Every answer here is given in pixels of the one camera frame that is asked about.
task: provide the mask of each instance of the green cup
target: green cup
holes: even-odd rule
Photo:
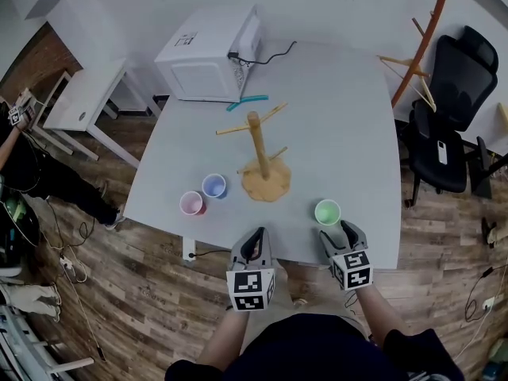
[[[335,225],[341,219],[341,207],[332,199],[321,200],[314,209],[320,225]]]

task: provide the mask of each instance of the black mesh chair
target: black mesh chair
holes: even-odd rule
[[[464,192],[467,184],[466,162],[480,157],[487,166],[487,150],[478,137],[478,149],[464,154],[462,138],[485,99],[498,84],[498,55],[494,47],[471,27],[464,27],[458,40],[442,36],[437,42],[436,59],[429,90],[436,113],[423,101],[413,103],[410,123],[401,133],[409,150],[405,160],[414,173],[413,197],[406,206],[416,204],[420,181],[436,187],[437,192]],[[444,147],[446,161],[439,157]]]

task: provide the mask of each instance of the black pants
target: black pants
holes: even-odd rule
[[[40,180],[28,192],[30,196],[43,199],[55,196],[73,203],[103,225],[115,221],[118,210],[104,202],[99,191],[81,179],[76,171],[43,152],[37,153],[37,159],[40,160]]]

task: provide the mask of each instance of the cup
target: cup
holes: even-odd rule
[[[321,200],[314,209],[320,225],[335,225],[341,219],[341,207],[332,199]]]
[[[201,195],[193,190],[184,193],[181,197],[180,210],[187,216],[198,216],[206,212],[206,205]]]
[[[201,188],[209,198],[223,199],[227,194],[224,176],[219,174],[210,174],[204,178]]]

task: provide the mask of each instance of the white phone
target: white phone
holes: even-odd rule
[[[444,165],[448,164],[448,157],[446,156],[446,144],[443,141],[437,142],[437,156],[439,157],[439,162]]]

